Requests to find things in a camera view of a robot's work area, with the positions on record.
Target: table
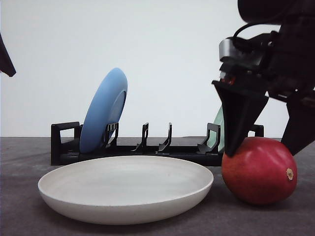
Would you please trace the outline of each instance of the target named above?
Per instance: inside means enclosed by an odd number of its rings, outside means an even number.
[[[135,144],[138,138],[119,138]],[[148,143],[162,142],[149,138]],[[194,145],[201,137],[174,138],[173,144]],[[66,218],[39,195],[38,180],[58,168],[50,166],[50,138],[1,138],[2,236],[311,236],[315,235],[315,143],[295,156],[299,178],[288,199],[270,206],[237,200],[225,186],[220,167],[210,167],[215,181],[193,209],[158,222],[105,226]]]

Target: white wall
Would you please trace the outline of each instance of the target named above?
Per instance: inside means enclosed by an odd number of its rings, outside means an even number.
[[[50,136],[52,123],[83,122],[114,67],[129,85],[120,136],[140,136],[147,121],[150,136],[165,136],[168,122],[174,136],[205,135],[220,106],[211,85],[219,43],[243,24],[237,0],[2,0],[17,74],[1,76],[1,135]],[[257,123],[280,137],[287,119],[285,104],[269,101]]]

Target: black dish rack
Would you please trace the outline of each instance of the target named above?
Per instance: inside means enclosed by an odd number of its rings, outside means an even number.
[[[106,125],[102,147],[91,153],[80,153],[82,127],[79,122],[51,125],[51,165],[68,165],[109,156],[153,155],[188,160],[203,166],[221,166],[223,153],[218,151],[221,129],[216,124],[208,123],[207,136],[202,143],[196,146],[172,146],[172,123],[169,123],[166,140],[158,146],[149,146],[147,145],[149,123],[142,125],[141,143],[135,145],[117,145],[119,124],[111,123]],[[67,129],[74,129],[73,140],[62,143],[60,131]],[[251,131],[257,137],[264,136],[263,125],[254,125]],[[115,136],[110,140],[110,134],[113,132]],[[207,146],[210,135],[216,136],[212,147]]]

